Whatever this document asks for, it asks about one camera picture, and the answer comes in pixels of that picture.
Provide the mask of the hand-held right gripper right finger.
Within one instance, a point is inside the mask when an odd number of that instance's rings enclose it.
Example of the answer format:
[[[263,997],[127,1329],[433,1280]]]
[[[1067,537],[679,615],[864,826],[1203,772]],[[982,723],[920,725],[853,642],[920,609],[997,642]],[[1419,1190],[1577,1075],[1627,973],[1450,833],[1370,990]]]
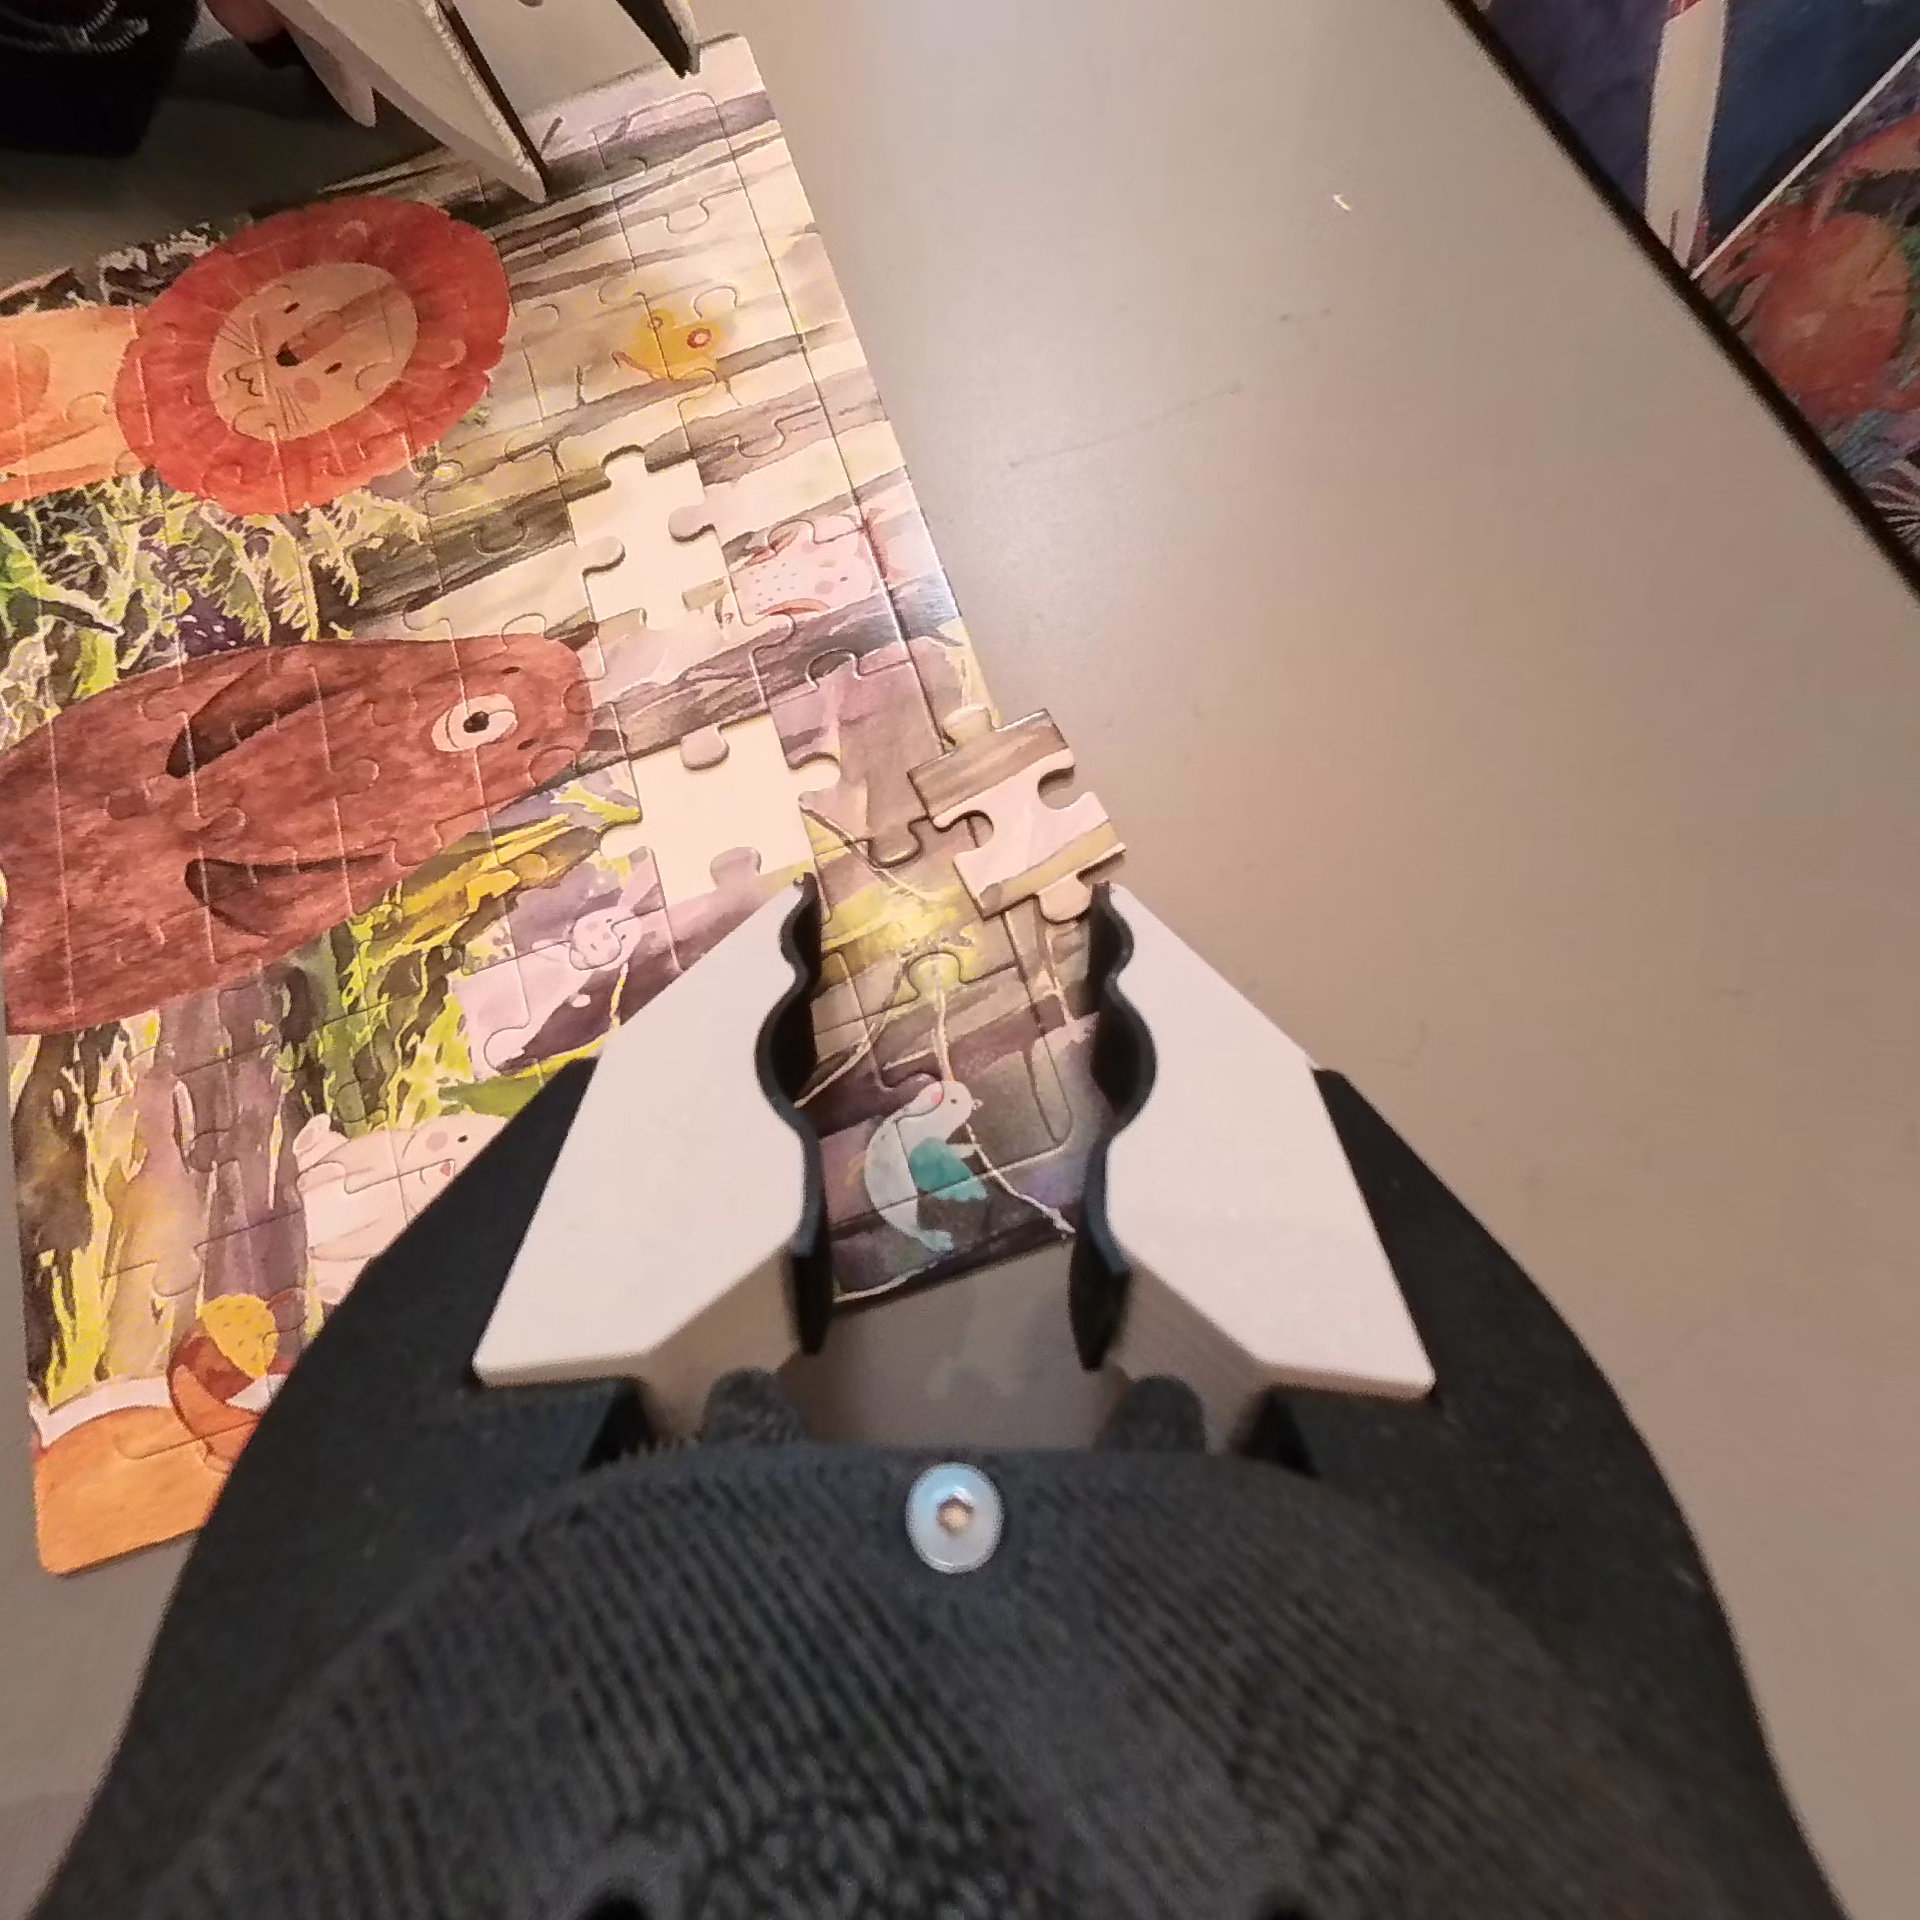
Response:
[[[1307,1050],[1117,883],[1087,907],[1104,1113],[1067,1256],[1080,1365],[1187,1386],[1206,1420],[1273,1387],[1436,1386]]]

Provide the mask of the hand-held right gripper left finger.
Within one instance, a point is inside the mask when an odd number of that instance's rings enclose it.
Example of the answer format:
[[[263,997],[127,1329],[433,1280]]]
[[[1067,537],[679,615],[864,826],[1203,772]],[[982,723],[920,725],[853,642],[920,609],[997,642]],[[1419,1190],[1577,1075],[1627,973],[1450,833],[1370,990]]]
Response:
[[[697,1420],[827,1336],[827,1195],[799,1095],[823,899],[762,899],[596,1050],[473,1352],[483,1386],[624,1380]]]

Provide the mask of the forest animal jigsaw puzzle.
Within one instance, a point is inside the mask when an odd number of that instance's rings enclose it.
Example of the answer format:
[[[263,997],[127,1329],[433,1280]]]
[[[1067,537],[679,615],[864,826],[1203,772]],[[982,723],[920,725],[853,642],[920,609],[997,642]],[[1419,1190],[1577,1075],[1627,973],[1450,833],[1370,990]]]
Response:
[[[1084,935],[744,37],[2,290],[37,1563],[197,1532],[359,1267],[784,883],[834,1293],[1077,1223]]]

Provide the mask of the illustrated puzzle box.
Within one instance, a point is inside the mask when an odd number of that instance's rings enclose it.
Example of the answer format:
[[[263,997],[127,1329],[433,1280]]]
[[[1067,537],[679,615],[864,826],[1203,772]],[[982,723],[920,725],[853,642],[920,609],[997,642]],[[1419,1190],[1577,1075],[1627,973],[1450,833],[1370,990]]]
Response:
[[[1917,5],[1459,10],[1917,562]]]

